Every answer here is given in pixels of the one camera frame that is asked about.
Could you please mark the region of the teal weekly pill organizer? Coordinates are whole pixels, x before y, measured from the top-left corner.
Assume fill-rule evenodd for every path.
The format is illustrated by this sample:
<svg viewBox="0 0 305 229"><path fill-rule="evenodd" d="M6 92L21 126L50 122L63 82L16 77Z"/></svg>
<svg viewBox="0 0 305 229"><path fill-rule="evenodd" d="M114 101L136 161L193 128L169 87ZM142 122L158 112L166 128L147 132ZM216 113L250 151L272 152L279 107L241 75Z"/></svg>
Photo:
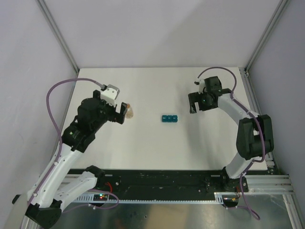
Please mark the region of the teal weekly pill organizer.
<svg viewBox="0 0 305 229"><path fill-rule="evenodd" d="M177 123L178 116L177 115L162 115L161 121L163 123Z"/></svg>

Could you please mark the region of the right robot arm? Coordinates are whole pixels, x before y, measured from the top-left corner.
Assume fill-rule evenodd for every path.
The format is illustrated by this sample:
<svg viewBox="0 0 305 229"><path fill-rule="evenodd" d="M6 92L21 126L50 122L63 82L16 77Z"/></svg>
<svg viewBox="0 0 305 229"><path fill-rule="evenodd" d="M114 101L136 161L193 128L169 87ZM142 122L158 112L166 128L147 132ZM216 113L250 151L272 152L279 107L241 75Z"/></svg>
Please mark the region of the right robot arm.
<svg viewBox="0 0 305 229"><path fill-rule="evenodd" d="M236 137L237 153L232 161L222 169L221 188L236 190L243 184L243 176L254 163L262 163L266 154L274 149L272 120L268 115L260 115L235 98L232 90L223 88L217 76L194 82L197 92L188 94L190 113L219 108L238 126Z"/></svg>

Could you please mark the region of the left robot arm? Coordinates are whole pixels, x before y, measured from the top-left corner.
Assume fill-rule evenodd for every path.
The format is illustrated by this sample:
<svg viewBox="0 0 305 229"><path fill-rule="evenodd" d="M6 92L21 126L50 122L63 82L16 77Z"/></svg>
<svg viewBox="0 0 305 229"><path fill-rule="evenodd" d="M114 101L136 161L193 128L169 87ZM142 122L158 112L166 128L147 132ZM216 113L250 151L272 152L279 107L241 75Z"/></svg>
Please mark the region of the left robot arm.
<svg viewBox="0 0 305 229"><path fill-rule="evenodd" d="M60 134L53 158L27 193L25 215L42 228L53 227L66 207L84 192L105 187L105 172L96 166L87 167L78 179L63 188L60 184L106 122L124 123L127 104L122 103L120 111L116 111L119 93L120 90L112 85L95 90L91 98L81 102L77 115Z"/></svg>

